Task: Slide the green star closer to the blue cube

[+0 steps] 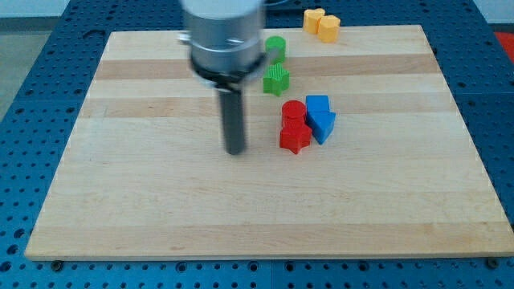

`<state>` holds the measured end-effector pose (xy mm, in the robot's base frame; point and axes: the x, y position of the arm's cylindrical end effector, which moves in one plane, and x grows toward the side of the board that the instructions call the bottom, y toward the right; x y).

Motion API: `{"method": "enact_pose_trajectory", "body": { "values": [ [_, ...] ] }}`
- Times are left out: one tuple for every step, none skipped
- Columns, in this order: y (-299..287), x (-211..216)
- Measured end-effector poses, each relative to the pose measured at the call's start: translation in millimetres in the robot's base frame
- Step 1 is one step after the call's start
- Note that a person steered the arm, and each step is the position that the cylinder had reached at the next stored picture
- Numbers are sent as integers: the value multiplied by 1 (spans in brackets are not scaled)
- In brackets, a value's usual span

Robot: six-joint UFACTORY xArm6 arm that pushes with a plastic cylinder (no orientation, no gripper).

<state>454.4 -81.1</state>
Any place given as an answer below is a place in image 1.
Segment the black rod mounting flange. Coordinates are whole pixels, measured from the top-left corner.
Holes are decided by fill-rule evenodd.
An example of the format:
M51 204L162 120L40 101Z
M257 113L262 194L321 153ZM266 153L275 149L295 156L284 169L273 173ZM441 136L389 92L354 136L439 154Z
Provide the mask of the black rod mounting flange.
M263 52L252 65L235 71L210 71L190 58L190 67L194 76L203 85L209 88L235 90L261 78L276 58L277 50Z

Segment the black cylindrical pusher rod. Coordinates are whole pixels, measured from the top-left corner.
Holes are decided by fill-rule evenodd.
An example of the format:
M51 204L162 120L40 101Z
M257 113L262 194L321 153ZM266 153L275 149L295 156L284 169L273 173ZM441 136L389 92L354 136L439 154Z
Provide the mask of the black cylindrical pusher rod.
M229 87L217 91L224 148L230 155L239 155L246 148L242 92Z

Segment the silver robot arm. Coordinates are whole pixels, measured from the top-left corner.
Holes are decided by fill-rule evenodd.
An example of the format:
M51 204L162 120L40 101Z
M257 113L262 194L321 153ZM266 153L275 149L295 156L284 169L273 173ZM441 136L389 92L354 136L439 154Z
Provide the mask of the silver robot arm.
M266 51L262 32L264 0L181 0L185 31L195 75L218 92L223 144L238 155L246 148L243 91L280 55Z

